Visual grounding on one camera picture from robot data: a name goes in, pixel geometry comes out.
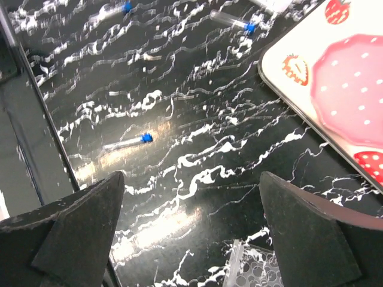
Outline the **strawberry pattern tray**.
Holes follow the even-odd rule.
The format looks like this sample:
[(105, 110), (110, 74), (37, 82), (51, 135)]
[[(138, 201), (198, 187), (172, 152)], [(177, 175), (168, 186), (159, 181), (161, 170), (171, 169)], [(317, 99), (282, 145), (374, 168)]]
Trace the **strawberry pattern tray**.
[(382, 2), (324, 1), (263, 52), (263, 81), (382, 188)]

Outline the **clear test tube rack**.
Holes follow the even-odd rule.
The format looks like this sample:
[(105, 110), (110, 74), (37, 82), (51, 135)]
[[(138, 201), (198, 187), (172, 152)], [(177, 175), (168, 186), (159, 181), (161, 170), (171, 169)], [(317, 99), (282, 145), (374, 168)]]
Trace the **clear test tube rack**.
[(274, 252), (234, 240), (226, 264), (225, 287), (282, 287)]

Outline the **blue capped test tube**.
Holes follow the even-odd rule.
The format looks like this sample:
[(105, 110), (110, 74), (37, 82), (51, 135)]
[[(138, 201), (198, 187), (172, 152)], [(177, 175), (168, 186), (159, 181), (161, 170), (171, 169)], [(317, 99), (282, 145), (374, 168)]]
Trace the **blue capped test tube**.
[(246, 22), (238, 17), (221, 11), (213, 10), (210, 12), (209, 16), (213, 21), (219, 22), (231, 28), (242, 30), (244, 32), (253, 33), (257, 28), (257, 25), (253, 22)]
[(147, 144), (147, 143), (150, 143), (152, 141), (153, 141), (152, 135), (150, 135), (149, 133), (144, 133), (144, 134), (142, 134), (138, 137), (135, 137), (135, 138), (131, 138), (131, 139), (128, 139), (125, 141), (120, 141), (120, 142), (104, 145), (102, 147), (102, 149), (105, 151), (112, 151), (115, 149), (127, 148), (130, 146), (135, 146), (135, 145), (140, 145), (140, 144)]
[(89, 17), (89, 21), (100, 22), (115, 16), (126, 15), (131, 11), (131, 9), (132, 4), (129, 1), (125, 1), (124, 3), (119, 3), (112, 6), (105, 4), (98, 13)]

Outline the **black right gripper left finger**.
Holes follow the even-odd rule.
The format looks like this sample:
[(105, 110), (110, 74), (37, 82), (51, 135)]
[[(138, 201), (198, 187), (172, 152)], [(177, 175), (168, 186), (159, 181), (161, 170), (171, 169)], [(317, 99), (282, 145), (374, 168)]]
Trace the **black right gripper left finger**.
[(124, 176), (1, 221), (1, 286), (101, 286)]

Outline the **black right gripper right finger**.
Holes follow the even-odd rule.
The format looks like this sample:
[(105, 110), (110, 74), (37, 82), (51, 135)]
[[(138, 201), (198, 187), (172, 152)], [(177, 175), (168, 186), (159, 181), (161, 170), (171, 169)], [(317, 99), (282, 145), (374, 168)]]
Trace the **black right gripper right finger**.
[(260, 196), (284, 286), (382, 286), (382, 219), (270, 172)]

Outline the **pink dotted plate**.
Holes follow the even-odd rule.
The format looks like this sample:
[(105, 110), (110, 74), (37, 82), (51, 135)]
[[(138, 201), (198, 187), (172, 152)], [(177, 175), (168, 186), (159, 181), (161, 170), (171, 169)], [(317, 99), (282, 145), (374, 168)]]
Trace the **pink dotted plate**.
[(330, 44), (312, 67), (311, 101), (327, 129), (351, 144), (382, 148), (382, 36)]

